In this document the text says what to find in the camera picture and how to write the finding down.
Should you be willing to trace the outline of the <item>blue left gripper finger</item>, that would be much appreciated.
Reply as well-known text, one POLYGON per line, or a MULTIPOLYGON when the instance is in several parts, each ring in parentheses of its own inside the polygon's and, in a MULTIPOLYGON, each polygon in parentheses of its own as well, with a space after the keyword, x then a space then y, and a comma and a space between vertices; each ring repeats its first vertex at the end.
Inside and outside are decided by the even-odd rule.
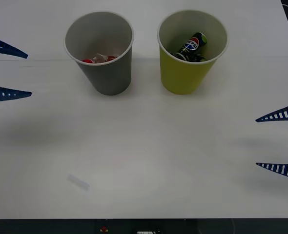
POLYGON ((31 92, 0 87, 0 102, 22 99, 32 96, 31 92))
POLYGON ((15 56, 15 57, 23 58, 23 59, 28 58, 28 55, 25 52, 1 40, 0 40, 0 54, 11 55, 11 56, 15 56))

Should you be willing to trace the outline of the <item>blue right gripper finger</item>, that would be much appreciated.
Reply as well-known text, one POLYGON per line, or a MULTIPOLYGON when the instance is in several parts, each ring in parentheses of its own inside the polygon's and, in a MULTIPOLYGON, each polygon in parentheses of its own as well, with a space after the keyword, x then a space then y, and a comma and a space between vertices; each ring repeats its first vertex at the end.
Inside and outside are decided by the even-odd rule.
POLYGON ((288 164, 271 164, 256 162, 256 165, 268 171, 272 171, 274 173, 288 177, 288 164))
POLYGON ((266 114, 255 120, 256 122, 269 122, 269 121, 288 121, 288 106, 269 114, 266 114))

